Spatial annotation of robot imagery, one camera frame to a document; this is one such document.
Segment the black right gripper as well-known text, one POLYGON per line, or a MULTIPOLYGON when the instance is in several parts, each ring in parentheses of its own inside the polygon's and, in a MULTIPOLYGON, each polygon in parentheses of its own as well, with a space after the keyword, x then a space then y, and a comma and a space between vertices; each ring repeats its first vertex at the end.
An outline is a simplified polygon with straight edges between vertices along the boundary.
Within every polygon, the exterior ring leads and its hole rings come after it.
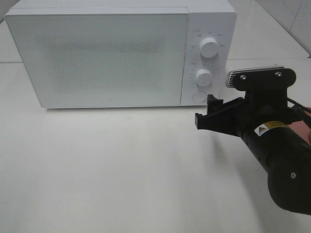
POLYGON ((285 136, 295 120, 288 107, 286 90, 246 91, 245 97, 224 102, 212 94, 207 96, 207 114, 195 113, 198 130, 232 136, 285 136))

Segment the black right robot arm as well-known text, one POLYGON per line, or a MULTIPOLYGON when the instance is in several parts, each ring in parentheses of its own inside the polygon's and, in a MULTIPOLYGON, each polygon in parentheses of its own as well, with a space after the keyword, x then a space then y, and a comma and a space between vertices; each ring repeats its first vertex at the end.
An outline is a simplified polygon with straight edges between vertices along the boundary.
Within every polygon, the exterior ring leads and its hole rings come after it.
POLYGON ((311 213, 311 147, 290 125, 311 118, 287 105, 286 91, 246 92, 223 102, 209 95, 207 113, 195 114, 195 126, 242 139, 266 171, 274 203, 287 211, 311 213))

